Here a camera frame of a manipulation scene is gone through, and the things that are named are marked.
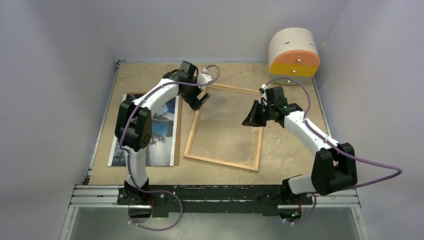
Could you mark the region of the brown cardboard backing board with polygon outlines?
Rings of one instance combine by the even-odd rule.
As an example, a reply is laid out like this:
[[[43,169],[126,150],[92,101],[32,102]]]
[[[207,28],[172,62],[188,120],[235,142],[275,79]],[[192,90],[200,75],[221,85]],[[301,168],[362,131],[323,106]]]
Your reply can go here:
[[[176,96],[159,107],[152,116],[152,137],[146,147],[147,167],[173,167],[179,165],[181,133],[180,97]]]

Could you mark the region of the light wooden picture frame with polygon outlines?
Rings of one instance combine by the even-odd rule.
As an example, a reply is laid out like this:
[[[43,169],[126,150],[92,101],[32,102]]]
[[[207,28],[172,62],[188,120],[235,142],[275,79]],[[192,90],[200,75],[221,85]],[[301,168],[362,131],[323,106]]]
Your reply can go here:
[[[204,95],[209,99],[194,114],[184,157],[257,171],[263,129],[244,127],[241,122],[259,91],[214,83]]]

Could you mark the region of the printed colour photo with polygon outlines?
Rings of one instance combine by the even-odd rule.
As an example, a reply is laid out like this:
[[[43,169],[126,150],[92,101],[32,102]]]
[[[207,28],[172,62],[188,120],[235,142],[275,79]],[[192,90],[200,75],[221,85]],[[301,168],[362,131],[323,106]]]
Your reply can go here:
[[[126,93],[122,100],[136,100],[144,94]],[[176,135],[179,128],[180,98],[178,96],[168,100],[152,117],[152,137],[146,149],[147,167],[172,167],[176,165],[175,150]],[[108,167],[125,167],[126,154],[119,146],[115,136],[109,154]]]

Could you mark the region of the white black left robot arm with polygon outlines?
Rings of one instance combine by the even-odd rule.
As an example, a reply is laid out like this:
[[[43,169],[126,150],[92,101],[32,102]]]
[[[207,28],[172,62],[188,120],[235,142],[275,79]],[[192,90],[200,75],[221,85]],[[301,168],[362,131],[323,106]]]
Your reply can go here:
[[[126,152],[128,176],[124,189],[136,204],[146,203],[151,193],[146,171],[146,147],[153,137],[153,115],[175,97],[181,97],[192,110],[199,110],[210,97],[209,93],[204,93],[206,86],[219,78],[218,75],[211,76],[208,70],[208,66],[200,71],[194,64],[183,61],[178,69],[165,73],[142,97],[124,100],[120,104],[114,134],[120,148]]]

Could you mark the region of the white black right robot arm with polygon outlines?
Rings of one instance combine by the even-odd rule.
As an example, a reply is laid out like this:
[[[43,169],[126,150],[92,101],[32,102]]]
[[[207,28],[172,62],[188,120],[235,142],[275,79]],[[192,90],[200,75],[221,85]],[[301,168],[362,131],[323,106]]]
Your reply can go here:
[[[295,135],[314,157],[311,174],[301,174],[282,181],[280,196],[288,204],[304,193],[322,196],[353,187],[358,182],[354,148],[339,143],[311,122],[296,103],[288,103],[281,86],[263,84],[260,99],[242,122],[247,127],[265,127],[274,121]]]

